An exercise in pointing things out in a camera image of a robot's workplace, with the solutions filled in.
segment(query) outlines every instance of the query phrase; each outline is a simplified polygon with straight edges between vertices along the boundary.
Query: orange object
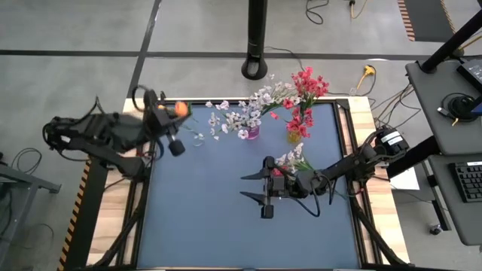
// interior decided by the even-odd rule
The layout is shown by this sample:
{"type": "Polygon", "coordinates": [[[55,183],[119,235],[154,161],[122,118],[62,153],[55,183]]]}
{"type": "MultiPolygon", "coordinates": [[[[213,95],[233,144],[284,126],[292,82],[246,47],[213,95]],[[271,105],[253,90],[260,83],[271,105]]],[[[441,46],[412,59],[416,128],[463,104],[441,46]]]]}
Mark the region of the orange object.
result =
{"type": "Polygon", "coordinates": [[[185,102],[176,102],[174,105],[174,112],[179,117],[184,117],[188,115],[188,105],[185,102]]]}

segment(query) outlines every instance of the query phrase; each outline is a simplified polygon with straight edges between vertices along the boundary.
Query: wheel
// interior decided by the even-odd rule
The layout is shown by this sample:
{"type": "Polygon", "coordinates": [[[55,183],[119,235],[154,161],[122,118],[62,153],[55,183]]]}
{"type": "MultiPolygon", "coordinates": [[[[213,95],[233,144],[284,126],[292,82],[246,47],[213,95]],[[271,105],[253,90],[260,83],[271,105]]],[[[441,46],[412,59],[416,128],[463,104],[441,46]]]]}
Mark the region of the wheel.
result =
{"type": "Polygon", "coordinates": [[[442,227],[440,226],[440,224],[437,224],[437,225],[434,225],[434,226],[431,226],[430,227],[430,234],[432,235],[439,235],[440,233],[442,233],[444,230],[442,230],[442,227]]]}

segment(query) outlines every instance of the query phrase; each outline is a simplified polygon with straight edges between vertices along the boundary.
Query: pole base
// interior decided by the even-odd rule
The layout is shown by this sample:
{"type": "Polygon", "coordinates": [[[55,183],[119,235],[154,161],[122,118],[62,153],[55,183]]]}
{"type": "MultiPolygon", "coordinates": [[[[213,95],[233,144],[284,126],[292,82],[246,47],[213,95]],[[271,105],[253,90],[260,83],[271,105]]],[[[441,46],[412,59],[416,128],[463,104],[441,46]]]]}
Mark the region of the pole base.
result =
{"type": "Polygon", "coordinates": [[[263,57],[255,57],[248,53],[246,61],[241,67],[241,73],[246,79],[260,80],[268,73],[268,65],[266,65],[263,57]]]}

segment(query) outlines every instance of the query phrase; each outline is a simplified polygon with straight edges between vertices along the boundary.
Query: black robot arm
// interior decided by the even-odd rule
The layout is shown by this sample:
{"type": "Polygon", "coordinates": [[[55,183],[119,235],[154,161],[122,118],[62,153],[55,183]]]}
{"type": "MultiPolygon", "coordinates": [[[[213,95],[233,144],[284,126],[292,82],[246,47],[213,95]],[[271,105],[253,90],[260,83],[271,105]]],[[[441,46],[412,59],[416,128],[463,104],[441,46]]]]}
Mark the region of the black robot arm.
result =
{"type": "Polygon", "coordinates": [[[175,134],[189,114],[179,115],[166,108],[164,98],[163,93],[158,99],[153,90],[146,90],[141,120],[129,114],[106,114],[97,99],[90,112],[80,119],[54,117],[43,128],[44,140],[59,153],[76,150],[99,158],[135,181],[144,177],[144,161],[141,157],[123,157],[119,153],[149,141],[157,142],[162,148],[161,136],[168,138],[172,155],[178,156],[185,151],[175,134]],[[91,113],[95,107],[99,107],[100,114],[91,113]]]}

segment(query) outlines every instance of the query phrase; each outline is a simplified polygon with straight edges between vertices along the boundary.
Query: black pole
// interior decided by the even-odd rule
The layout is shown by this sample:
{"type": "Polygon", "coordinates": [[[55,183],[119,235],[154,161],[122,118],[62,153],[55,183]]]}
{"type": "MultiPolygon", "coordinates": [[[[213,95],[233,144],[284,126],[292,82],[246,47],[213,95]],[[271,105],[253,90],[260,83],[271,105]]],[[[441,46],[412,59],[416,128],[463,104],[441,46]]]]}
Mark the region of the black pole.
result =
{"type": "Polygon", "coordinates": [[[438,50],[420,66],[422,71],[426,73],[432,72],[437,68],[438,64],[457,50],[460,45],[476,33],[480,27],[482,27],[482,10],[477,12],[452,38],[438,48],[438,50]]]}
{"type": "Polygon", "coordinates": [[[241,73],[249,80],[262,79],[268,72],[264,61],[264,33],[268,0],[249,0],[248,53],[241,73]]]}

